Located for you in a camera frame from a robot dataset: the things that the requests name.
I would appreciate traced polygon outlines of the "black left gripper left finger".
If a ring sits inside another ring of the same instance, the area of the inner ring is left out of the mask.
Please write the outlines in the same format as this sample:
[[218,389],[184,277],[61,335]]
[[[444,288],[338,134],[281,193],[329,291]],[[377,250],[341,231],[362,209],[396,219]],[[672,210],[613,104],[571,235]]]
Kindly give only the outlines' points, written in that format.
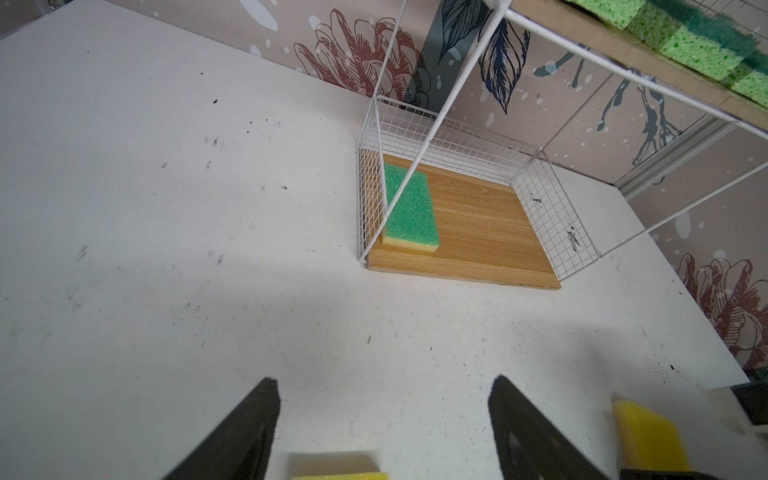
[[278,382],[263,378],[167,479],[263,479],[281,399]]

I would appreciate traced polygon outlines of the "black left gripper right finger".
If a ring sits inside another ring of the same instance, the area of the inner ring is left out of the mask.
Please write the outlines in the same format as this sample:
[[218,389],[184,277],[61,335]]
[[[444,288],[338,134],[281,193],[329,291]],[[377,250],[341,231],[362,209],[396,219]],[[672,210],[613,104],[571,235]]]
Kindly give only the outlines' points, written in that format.
[[505,479],[603,479],[597,469],[503,375],[490,390],[488,410]]

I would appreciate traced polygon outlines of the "yellow sponge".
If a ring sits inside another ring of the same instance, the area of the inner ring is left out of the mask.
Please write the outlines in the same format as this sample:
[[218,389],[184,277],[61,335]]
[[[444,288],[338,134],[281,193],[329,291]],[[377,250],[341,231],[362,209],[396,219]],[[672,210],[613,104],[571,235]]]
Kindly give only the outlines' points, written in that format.
[[389,476],[384,472],[362,472],[362,473],[339,473],[324,475],[300,475],[290,478],[291,480],[389,480]]
[[678,428],[671,419],[619,393],[612,395],[611,406],[619,438],[620,470],[693,470]]

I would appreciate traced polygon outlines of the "light green sponge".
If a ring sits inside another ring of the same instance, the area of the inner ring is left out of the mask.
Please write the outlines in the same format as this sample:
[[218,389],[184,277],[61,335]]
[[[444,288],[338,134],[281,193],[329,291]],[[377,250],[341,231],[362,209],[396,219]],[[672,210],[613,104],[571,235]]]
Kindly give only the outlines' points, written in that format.
[[440,245],[428,177],[416,170],[388,217],[382,243],[397,248],[436,252]]

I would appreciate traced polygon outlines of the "dark green sponge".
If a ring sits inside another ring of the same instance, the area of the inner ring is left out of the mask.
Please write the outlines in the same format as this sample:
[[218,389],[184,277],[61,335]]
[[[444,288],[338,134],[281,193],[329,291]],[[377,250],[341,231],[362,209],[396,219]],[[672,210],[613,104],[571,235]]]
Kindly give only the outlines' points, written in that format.
[[646,0],[567,0],[604,23],[625,29],[646,5]]
[[753,51],[730,71],[721,83],[758,105],[767,107],[767,55]]

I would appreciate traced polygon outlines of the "bottom wooden shelf board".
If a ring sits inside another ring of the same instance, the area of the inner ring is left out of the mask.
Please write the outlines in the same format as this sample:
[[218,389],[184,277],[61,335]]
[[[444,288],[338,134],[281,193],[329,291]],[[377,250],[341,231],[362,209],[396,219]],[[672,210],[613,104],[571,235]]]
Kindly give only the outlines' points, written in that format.
[[420,164],[433,200],[434,252],[375,241],[374,271],[558,290],[561,282],[513,188]]

